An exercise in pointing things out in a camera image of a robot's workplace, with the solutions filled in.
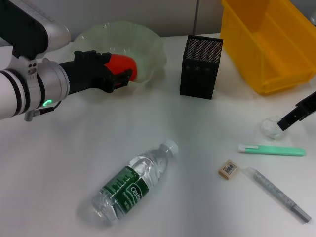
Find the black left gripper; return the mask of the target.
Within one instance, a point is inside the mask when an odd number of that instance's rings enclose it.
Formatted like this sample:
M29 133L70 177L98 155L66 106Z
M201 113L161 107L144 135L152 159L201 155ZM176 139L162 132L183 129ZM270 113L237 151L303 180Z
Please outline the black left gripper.
M60 66L66 72L70 93L78 93L90 88L97 88L106 93L128 85L133 70L127 69L114 75L105 64L111 59L110 53L97 53L92 51L75 51L74 60L61 63Z

